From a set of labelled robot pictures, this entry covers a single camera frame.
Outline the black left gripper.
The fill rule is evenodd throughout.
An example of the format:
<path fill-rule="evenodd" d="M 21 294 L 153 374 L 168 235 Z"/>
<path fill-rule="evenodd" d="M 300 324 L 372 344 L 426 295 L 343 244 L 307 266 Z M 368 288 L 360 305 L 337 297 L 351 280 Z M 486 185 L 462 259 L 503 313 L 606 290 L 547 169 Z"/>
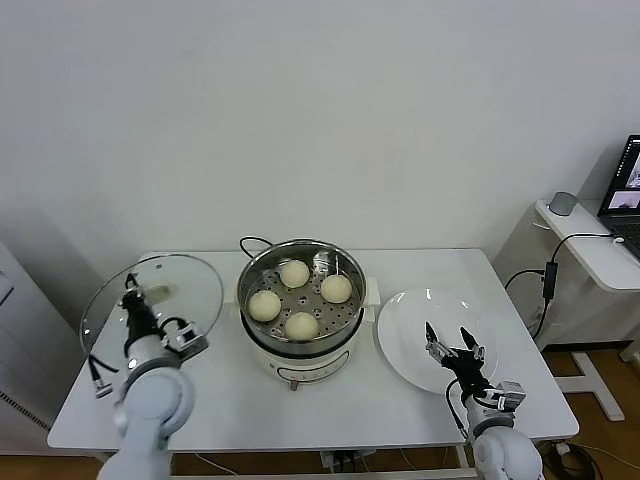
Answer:
<path fill-rule="evenodd" d="M 127 312 L 126 326 L 128 329 L 124 349 L 128 350 L 136 341 L 147 336 L 162 338 L 154 312 L 145 301 L 145 290 L 136 282 L 134 273 L 125 277 L 125 290 L 118 305 Z"/>

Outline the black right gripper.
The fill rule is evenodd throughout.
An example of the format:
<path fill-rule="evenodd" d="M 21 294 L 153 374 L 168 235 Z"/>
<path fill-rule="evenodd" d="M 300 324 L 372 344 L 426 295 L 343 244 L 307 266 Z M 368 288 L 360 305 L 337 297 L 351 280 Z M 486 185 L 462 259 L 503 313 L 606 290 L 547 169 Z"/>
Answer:
<path fill-rule="evenodd" d="M 435 330 L 429 322 L 426 322 L 425 349 L 438 364 L 454 372 L 461 386 L 462 395 L 471 396 L 491 388 L 492 385 L 481 372 L 485 360 L 485 347 L 479 345 L 465 327 L 460 328 L 460 334 L 466 349 L 452 350 L 438 340 Z"/>

